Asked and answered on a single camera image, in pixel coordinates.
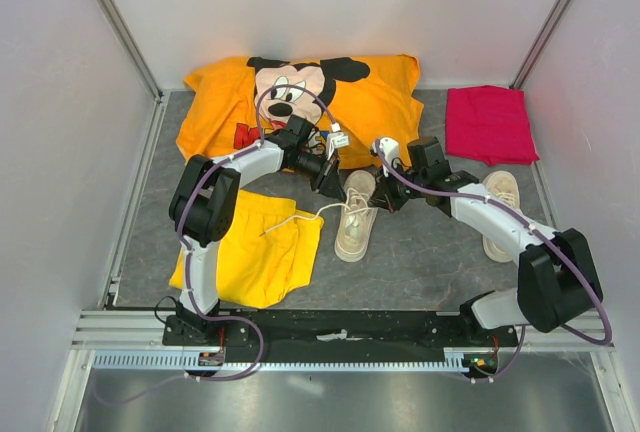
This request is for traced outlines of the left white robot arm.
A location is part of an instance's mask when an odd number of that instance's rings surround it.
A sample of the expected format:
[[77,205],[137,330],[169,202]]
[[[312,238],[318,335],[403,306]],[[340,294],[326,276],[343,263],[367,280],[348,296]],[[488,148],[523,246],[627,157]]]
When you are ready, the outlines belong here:
[[261,133],[249,146],[225,156],[195,155],[183,170],[169,207],[169,217],[183,253],[183,286],[176,315],[185,320],[185,334],[198,345],[208,345],[219,334],[216,317],[219,293],[215,285],[219,243],[229,231],[239,191],[255,180],[290,170],[306,177],[311,190],[344,202],[339,178],[338,150],[349,139],[337,125],[331,127],[326,150],[311,151],[314,125],[293,116],[284,128]]

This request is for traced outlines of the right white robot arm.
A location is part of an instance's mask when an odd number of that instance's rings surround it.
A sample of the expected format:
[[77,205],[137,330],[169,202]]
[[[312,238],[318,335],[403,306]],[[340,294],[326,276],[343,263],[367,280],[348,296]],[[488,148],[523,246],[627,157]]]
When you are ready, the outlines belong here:
[[437,138],[424,137],[407,146],[410,164],[403,165],[397,141],[377,139],[371,152],[382,166],[375,176],[370,205],[390,212],[408,201],[423,199],[463,223],[502,250],[517,267],[517,284],[490,291],[461,305],[458,333],[477,346],[494,329],[528,325],[539,332],[568,329],[570,321],[590,310],[611,339],[603,293],[586,237],[574,228],[557,231],[534,221],[491,193],[475,176],[452,171]]

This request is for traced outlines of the white shoelace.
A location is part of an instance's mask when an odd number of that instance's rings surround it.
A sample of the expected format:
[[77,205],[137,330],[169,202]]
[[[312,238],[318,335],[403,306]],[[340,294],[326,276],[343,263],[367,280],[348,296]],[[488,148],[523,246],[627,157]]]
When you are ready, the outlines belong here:
[[302,213],[296,213],[294,215],[291,215],[289,217],[287,217],[286,219],[280,221],[279,223],[276,223],[275,225],[272,225],[266,229],[264,229],[261,232],[261,236],[264,236],[286,224],[288,224],[291,221],[294,220],[302,220],[302,221],[316,221],[318,220],[322,214],[332,208],[340,208],[347,216],[349,215],[354,215],[354,214],[359,214],[359,213],[364,213],[364,212],[368,212],[370,210],[372,210],[372,207],[369,205],[366,205],[366,197],[365,195],[358,191],[356,188],[354,187],[348,187],[347,188],[347,200],[344,203],[339,203],[339,202],[335,202],[335,203],[331,203],[328,205],[325,205],[321,208],[319,208],[314,214],[312,215],[304,215]]

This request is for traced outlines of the beige lace sneaker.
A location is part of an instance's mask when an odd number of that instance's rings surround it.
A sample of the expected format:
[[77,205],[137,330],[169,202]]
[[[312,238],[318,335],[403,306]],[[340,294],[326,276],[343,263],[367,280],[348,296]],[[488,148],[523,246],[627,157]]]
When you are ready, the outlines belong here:
[[366,254],[378,212],[369,205],[375,186],[374,176],[365,170],[356,170],[346,179],[346,202],[334,243],[337,257],[344,262],[358,262]]

